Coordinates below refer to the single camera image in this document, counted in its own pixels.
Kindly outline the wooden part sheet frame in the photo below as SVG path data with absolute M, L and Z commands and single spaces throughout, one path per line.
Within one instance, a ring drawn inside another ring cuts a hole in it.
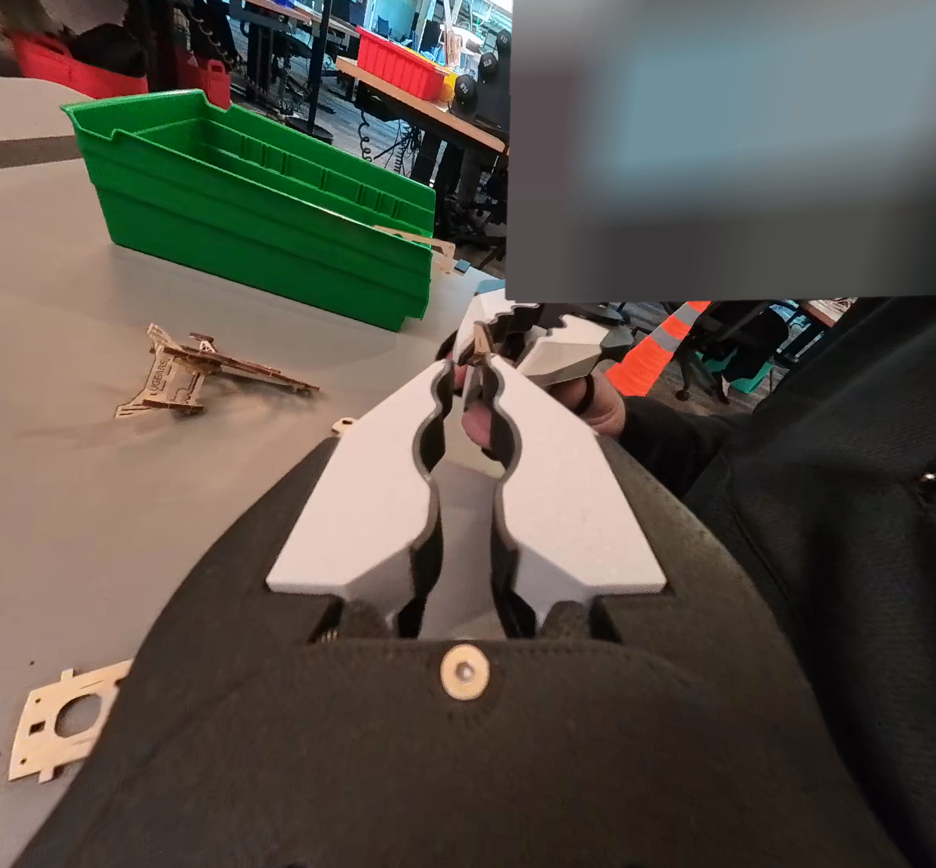
M 442 241 L 437 238 L 427 237 L 415 234 L 409 231 L 401 231 L 384 226 L 374 226 L 373 230 L 389 233 L 399 237 L 401 240 L 425 245 L 432 251 L 433 264 L 443 273 L 452 275 L 455 273 L 457 260 L 455 259 L 455 245 L 451 242 Z

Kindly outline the person's black jacket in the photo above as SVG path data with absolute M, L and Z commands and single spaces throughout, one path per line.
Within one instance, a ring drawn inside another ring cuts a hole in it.
M 935 298 L 857 301 L 681 499 L 791 640 L 914 866 L 935 855 Z

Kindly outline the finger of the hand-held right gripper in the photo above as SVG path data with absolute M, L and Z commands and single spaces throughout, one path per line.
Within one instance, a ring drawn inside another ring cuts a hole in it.
M 474 356 L 475 325 L 484 324 L 491 347 L 501 347 L 510 332 L 517 308 L 503 290 L 477 293 L 469 303 L 453 342 L 453 363 L 466 366 Z
M 583 379 L 597 364 L 606 326 L 574 314 L 562 314 L 544 334 L 533 337 L 521 353 L 516 370 L 539 387 Z

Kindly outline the assembled wooden model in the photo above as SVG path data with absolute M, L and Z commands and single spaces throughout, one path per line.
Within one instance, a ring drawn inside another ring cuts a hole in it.
M 204 411 L 202 388 L 209 377 L 256 381 L 282 387 L 294 394 L 312 395 L 318 386 L 293 378 L 283 371 L 224 354 L 215 347 L 212 336 L 190 333 L 192 345 L 183 345 L 158 324 L 149 324 L 153 361 L 140 391 L 117 406 L 116 420 L 140 416 L 151 410 L 167 409 L 181 415 Z

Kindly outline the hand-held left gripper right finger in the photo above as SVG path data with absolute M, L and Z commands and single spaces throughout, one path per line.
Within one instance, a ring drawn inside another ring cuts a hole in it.
M 505 359 L 489 360 L 490 448 L 505 466 L 494 528 L 507 591 L 537 624 L 558 603 L 649 596 L 667 581 L 599 436 Z

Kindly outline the square wooden plate with hole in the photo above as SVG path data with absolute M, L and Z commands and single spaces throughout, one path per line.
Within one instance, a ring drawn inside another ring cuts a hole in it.
M 133 660 L 128 659 L 80 675 L 66 669 L 57 681 L 32 690 L 11 746 L 9 781 L 36 775 L 40 784 L 47 783 L 59 769 L 85 760 L 98 741 L 132 665 Z M 94 721 L 75 734 L 60 734 L 57 723 L 61 712 L 86 698 L 99 701 Z

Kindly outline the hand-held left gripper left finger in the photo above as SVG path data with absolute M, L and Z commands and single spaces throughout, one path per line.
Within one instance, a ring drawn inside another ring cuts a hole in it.
M 450 364 L 434 362 L 332 446 L 267 575 L 270 591 L 363 601 L 386 620 L 427 598 L 441 568 L 438 489 Z

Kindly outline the orange traffic cone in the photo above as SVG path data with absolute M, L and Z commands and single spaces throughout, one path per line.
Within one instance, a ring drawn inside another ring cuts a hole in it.
M 634 344 L 624 359 L 604 372 L 609 384 L 625 397 L 649 394 L 694 324 L 710 305 L 710 301 L 681 304 L 640 342 Z

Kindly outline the person's right hand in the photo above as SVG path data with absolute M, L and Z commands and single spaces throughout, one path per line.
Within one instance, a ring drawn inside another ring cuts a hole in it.
M 572 411 L 596 434 L 618 440 L 624 430 L 624 399 L 607 378 L 594 372 L 571 382 L 549 386 L 547 392 Z M 491 412 L 481 400 L 474 401 L 462 413 L 462 428 L 470 441 L 486 458 L 495 460 L 490 449 Z

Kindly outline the person's right forearm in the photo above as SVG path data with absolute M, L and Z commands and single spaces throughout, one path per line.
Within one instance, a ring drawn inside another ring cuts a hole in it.
M 649 397 L 624 399 L 618 441 L 674 497 L 683 499 L 749 413 L 700 415 Z

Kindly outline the teal chair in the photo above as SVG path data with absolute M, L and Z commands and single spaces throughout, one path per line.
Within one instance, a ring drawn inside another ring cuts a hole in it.
M 723 368 L 716 375 L 723 389 L 734 387 L 743 394 L 752 394 L 773 368 L 774 351 L 764 347 L 736 345 Z

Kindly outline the long red plastic bin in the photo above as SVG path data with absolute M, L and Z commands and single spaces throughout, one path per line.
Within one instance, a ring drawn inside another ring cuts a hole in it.
M 441 98 L 446 71 L 400 43 L 357 27 L 357 65 L 393 87 L 426 102 Z

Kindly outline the black pole stand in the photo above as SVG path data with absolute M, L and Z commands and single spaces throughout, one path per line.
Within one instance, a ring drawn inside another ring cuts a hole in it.
M 323 63 L 329 40 L 332 3 L 333 0 L 323 0 L 319 34 L 314 38 L 312 43 L 312 58 L 310 60 L 310 71 L 307 81 L 308 115 L 305 123 L 306 132 L 310 136 L 328 145 L 333 144 L 333 134 L 324 127 L 320 127 L 316 124 L 316 116 L 322 82 Z

